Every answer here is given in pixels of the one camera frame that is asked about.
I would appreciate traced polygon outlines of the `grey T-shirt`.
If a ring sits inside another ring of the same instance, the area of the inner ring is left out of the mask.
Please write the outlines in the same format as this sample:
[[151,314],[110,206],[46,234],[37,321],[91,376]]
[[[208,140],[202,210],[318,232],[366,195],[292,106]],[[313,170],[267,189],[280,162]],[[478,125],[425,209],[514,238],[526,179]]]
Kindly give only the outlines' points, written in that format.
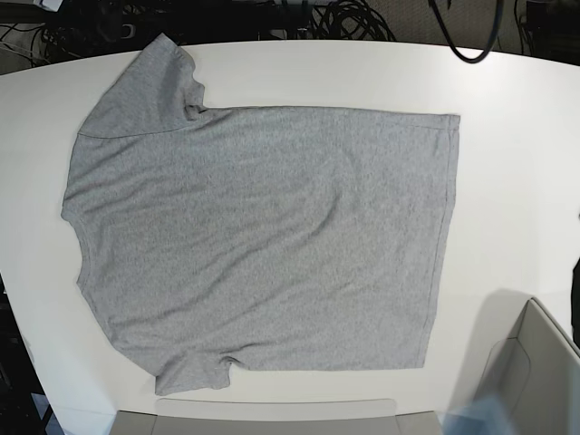
[[166,396],[229,368],[423,366],[456,196],[460,118],[208,108],[152,41],[72,148],[62,216],[113,348]]

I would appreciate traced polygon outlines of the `grey cardboard box right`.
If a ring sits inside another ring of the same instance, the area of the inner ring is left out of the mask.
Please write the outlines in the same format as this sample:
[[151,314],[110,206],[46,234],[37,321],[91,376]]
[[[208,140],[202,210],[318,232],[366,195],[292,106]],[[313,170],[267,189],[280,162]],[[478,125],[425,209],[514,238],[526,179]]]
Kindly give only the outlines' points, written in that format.
[[465,434],[577,434],[579,349],[535,298],[492,348]]

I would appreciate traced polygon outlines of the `grey cardboard box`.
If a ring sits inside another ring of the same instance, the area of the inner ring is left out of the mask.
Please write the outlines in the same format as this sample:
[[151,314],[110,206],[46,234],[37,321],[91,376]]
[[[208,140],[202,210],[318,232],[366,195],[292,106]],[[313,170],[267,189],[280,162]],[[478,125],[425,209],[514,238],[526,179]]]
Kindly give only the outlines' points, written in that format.
[[155,411],[118,411],[112,434],[441,434],[433,411],[397,413],[391,399],[220,402],[159,399]]
[[492,348],[465,434],[577,434],[579,349],[535,298]]

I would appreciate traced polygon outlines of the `grey cardboard box bottom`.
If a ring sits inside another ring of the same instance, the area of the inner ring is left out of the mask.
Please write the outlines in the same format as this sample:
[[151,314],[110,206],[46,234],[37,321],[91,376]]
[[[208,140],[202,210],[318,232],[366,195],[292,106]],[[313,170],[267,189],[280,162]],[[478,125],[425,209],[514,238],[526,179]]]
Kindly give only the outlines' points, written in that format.
[[441,434],[433,411],[397,413],[391,399],[220,402],[159,399],[155,411],[118,411],[112,434]]

